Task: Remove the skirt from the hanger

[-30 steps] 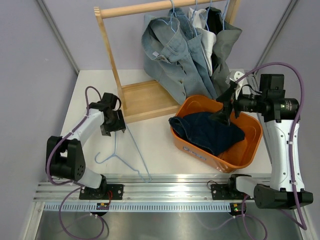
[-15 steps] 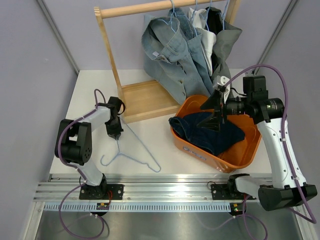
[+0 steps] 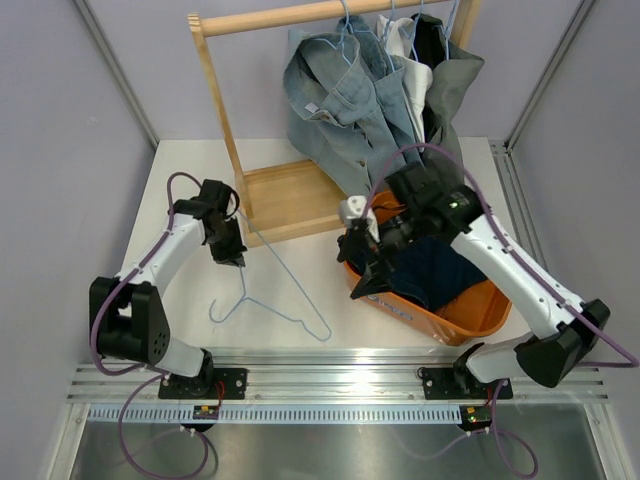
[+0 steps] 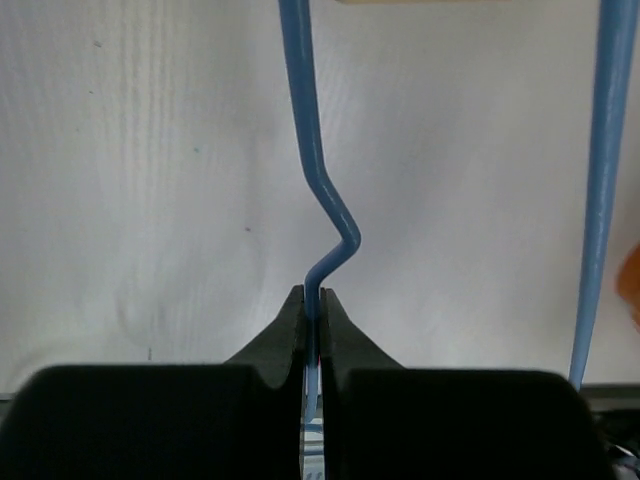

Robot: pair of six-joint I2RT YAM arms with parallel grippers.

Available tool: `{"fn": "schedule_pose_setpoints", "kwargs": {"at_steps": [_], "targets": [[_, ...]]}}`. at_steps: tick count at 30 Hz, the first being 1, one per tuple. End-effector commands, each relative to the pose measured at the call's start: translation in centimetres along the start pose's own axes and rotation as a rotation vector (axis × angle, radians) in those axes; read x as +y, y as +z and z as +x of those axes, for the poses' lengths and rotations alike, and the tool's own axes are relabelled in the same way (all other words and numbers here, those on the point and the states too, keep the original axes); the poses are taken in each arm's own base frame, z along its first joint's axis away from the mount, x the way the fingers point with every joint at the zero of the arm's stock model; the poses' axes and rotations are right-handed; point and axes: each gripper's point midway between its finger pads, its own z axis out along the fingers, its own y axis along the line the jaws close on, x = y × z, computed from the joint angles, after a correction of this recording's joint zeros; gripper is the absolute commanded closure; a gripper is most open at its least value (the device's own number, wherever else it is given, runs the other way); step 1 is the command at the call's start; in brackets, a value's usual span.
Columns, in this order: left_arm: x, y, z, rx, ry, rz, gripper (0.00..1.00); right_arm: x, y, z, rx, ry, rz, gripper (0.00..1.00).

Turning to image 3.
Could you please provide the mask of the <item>dark blue denim skirt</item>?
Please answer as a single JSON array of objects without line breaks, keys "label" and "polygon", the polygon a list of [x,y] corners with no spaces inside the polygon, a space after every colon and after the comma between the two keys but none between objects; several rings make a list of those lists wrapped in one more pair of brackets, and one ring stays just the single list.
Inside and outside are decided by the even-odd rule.
[{"label": "dark blue denim skirt", "polygon": [[472,262],[438,239],[424,237],[393,256],[394,270],[378,286],[355,287],[351,298],[393,293],[435,312],[487,280]]}]

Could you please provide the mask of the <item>light blue wire hanger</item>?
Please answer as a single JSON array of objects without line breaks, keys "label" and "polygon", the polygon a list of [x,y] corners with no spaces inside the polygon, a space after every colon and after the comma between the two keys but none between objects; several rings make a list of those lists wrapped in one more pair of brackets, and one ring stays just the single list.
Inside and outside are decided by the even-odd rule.
[{"label": "light blue wire hanger", "polygon": [[333,336],[331,325],[307,290],[255,222],[245,214],[240,217],[257,235],[259,247],[267,254],[236,268],[236,291],[230,300],[217,296],[211,301],[209,320],[216,326],[225,325],[251,306],[259,314],[296,326],[317,342],[328,342]]}]

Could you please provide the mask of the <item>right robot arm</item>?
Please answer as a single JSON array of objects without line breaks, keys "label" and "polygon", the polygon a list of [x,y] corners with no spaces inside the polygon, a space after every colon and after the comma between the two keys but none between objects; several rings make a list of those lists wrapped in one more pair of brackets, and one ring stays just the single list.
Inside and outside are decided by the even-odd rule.
[{"label": "right robot arm", "polygon": [[423,238],[436,238],[477,267],[516,307],[530,332],[495,344],[469,348],[452,366],[456,389],[476,396],[496,381],[525,375],[556,387],[593,349],[610,310],[599,299],[584,301],[562,287],[522,247],[510,242],[478,189],[446,188],[424,168],[408,164],[386,178],[399,203],[389,220],[378,222],[371,199],[355,195],[338,212],[346,233],[339,261],[365,255],[354,299],[391,289],[393,258]]}]

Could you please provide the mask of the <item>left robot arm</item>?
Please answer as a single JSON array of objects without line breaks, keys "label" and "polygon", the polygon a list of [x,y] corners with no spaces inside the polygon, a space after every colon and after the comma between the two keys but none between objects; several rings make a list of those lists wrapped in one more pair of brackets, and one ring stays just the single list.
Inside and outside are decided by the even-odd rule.
[{"label": "left robot arm", "polygon": [[241,399],[246,370],[217,368],[209,351],[174,337],[162,303],[173,277],[201,246],[218,265],[245,265],[237,192],[218,180],[198,187],[196,196],[169,202],[166,228],[139,259],[90,285],[91,354],[105,375],[113,373],[102,363],[106,357],[128,361],[126,373],[142,367],[159,373],[163,399]]}]

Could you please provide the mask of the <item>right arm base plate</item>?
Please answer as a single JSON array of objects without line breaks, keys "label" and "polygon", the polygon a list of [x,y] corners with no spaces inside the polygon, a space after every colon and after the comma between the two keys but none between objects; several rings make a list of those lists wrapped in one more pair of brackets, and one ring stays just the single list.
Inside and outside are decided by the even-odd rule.
[{"label": "right arm base plate", "polygon": [[422,383],[426,400],[491,400],[496,389],[502,386],[498,399],[512,399],[513,389],[509,379],[488,384],[472,380],[459,383],[452,367],[420,367],[417,377]]}]

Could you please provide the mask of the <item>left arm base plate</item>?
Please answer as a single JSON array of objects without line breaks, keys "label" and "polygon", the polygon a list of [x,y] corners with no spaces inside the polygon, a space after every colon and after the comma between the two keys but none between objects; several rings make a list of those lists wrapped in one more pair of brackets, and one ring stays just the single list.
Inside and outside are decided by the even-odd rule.
[{"label": "left arm base plate", "polygon": [[195,377],[172,375],[159,386],[163,400],[243,400],[248,370],[244,368],[213,368]]}]

